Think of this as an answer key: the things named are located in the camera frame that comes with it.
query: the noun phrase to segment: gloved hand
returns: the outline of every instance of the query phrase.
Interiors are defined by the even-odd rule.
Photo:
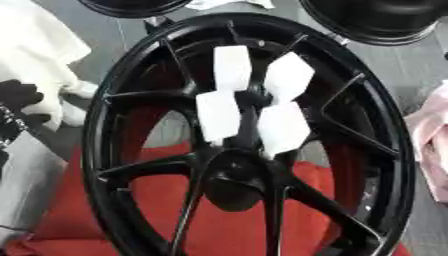
[[[0,150],[6,148],[30,125],[42,125],[49,115],[25,116],[21,110],[43,99],[36,86],[22,84],[17,80],[0,82]]]
[[[0,82],[0,104],[3,104],[13,113],[37,104],[43,98],[43,94],[37,92],[35,85],[22,84],[17,80]],[[26,121],[32,124],[43,124],[48,122],[50,118],[49,115],[45,114],[33,114],[29,115]]]

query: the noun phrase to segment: red fabric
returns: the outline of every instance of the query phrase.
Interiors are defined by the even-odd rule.
[[[185,144],[148,149],[145,160],[188,151]],[[11,242],[10,256],[112,256],[118,255],[104,239],[91,214],[83,188],[79,152],[73,156],[57,196],[36,230],[35,236]],[[296,163],[294,173],[302,180],[334,197],[330,169],[307,162]],[[133,184],[135,198],[148,221],[165,238],[174,230],[186,189],[186,180],[176,176],[145,177]],[[189,255],[264,255],[264,223],[261,203],[243,213],[227,213],[203,198],[188,233]],[[300,203],[285,206],[282,255],[313,255],[326,236],[329,220]],[[402,246],[395,256],[408,256]]]

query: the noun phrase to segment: concrete floor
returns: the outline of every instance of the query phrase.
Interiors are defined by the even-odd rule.
[[[52,11],[93,49],[90,56],[73,66],[84,80],[100,83],[111,66],[145,36],[141,21],[104,17],[87,10],[76,0],[36,1]],[[202,13],[184,8],[168,16],[179,20],[210,12],[259,12],[322,30],[296,0],[273,2],[276,8],[269,11],[247,4],[232,4]],[[386,48],[350,43],[348,48],[378,75],[403,113],[418,108],[426,95],[442,79],[448,78],[448,62],[443,58],[443,53],[448,51],[448,19],[440,23],[436,33],[413,45]],[[56,151],[67,158],[73,145],[78,143],[79,129],[63,128],[59,134],[64,140],[58,143]],[[414,211],[403,241],[417,256],[447,255],[448,209],[432,200],[420,172],[417,177]]]

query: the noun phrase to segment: white cloth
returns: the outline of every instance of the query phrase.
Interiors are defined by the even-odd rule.
[[[9,159],[0,166],[0,248],[38,224],[67,165],[28,132],[6,152]]]
[[[235,2],[246,2],[250,4],[260,5],[265,9],[274,8],[271,0],[193,0],[187,5],[187,8],[202,11]]]
[[[45,125],[56,130],[63,118],[60,93],[83,86],[67,65],[88,55],[90,48],[31,0],[0,1],[0,32],[0,81],[35,84],[44,99],[24,112],[50,114]]]
[[[422,108],[405,118],[428,186],[438,202],[448,202],[448,80]]]

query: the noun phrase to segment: white foam block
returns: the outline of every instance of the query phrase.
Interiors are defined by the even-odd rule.
[[[268,157],[299,148],[311,130],[297,103],[266,107],[257,125]]]
[[[269,65],[264,87],[275,103],[288,102],[305,92],[314,73],[308,63],[290,52]]]
[[[232,91],[214,91],[196,96],[202,135],[207,142],[220,144],[238,134],[241,115]]]
[[[217,90],[246,90],[252,74],[247,47],[243,45],[216,47],[213,70]]]

